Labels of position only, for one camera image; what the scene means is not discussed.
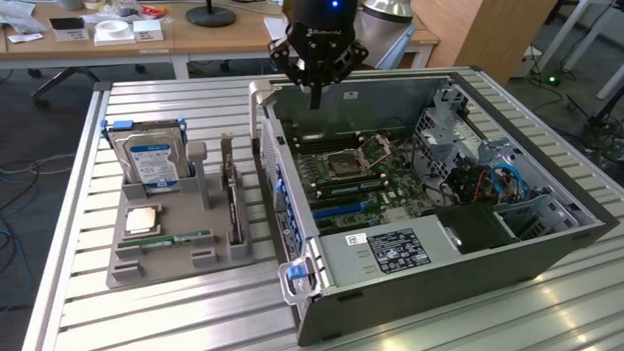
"desk lamp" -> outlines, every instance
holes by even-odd
[[[230,26],[236,20],[236,14],[212,5],[212,0],[206,0],[206,6],[195,7],[187,11],[187,19],[192,24],[202,27]]]

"wooden desk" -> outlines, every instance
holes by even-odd
[[[186,19],[190,8],[200,4],[163,3],[160,7],[170,10],[171,23],[163,23],[166,40],[143,42],[132,45],[96,47],[92,39],[75,42],[58,42],[52,32],[44,33],[44,39],[32,42],[11,43],[6,35],[15,35],[12,28],[6,28],[0,36],[0,68],[76,67],[114,64],[142,64],[170,62],[174,65],[178,79],[188,79],[187,62],[220,59],[266,58],[271,37],[264,26],[264,14],[238,8],[236,22],[224,28],[211,29],[195,26]],[[247,4],[255,10],[275,13],[280,7],[262,4]],[[48,18],[78,17],[92,10],[64,11],[56,4],[38,3],[34,16],[50,27]],[[410,53],[418,53],[412,60],[414,67],[424,67],[430,59],[438,37],[418,22],[418,30],[408,46]],[[94,36],[90,25],[90,36]]]

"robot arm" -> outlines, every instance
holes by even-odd
[[[358,0],[287,0],[286,11],[290,24],[286,37],[270,44],[271,60],[310,90],[310,107],[318,109],[324,87],[339,83],[368,55],[354,29]],[[291,47],[300,63],[290,57]]]

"blue pcie slot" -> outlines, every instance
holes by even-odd
[[[331,208],[327,210],[318,210],[312,213],[312,216],[315,218],[326,218],[331,216],[339,216],[342,214],[354,214],[358,212],[363,212],[363,210],[367,208],[367,202],[356,203],[355,205],[350,205],[346,207],[339,207],[339,208]]]

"blue cable on floor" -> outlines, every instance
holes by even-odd
[[[32,201],[35,200],[35,196],[38,196],[38,186],[35,185],[35,183],[31,183],[30,181],[12,181],[11,179],[3,178],[3,177],[0,177],[0,181],[6,181],[7,183],[14,183],[14,184],[28,185],[32,188],[32,194],[31,194],[31,198],[28,199],[28,201],[14,212],[11,212],[10,214],[6,214],[4,216],[0,216],[0,218],[7,218],[12,216],[14,214],[16,214],[18,212],[20,212],[22,210],[24,210],[28,205],[31,205]]]
[[[4,313],[7,313],[28,297],[28,294],[31,293],[31,289],[32,289],[32,278],[31,278],[31,270],[28,269],[27,257],[24,255],[24,250],[22,249],[20,241],[7,230],[0,230],[0,233],[7,235],[10,237],[10,240],[14,240],[14,245],[18,248],[18,254],[20,255],[20,259],[22,259],[22,264],[24,265],[24,269],[27,271],[27,289],[24,293],[22,294],[22,296],[14,301],[14,303],[11,303],[11,305],[7,306],[7,308],[0,311],[0,317],[2,317]]]

